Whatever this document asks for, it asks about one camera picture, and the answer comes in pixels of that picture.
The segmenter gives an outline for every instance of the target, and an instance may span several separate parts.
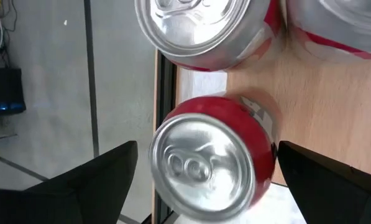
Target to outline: soda can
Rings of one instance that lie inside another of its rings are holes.
[[[262,90],[202,96],[178,105],[153,137],[155,188],[179,214],[231,220],[267,191],[282,116]]]
[[[371,0],[287,0],[292,47],[312,62],[371,60]]]
[[[173,63],[224,70],[283,49],[279,0],[135,0],[144,34]]]

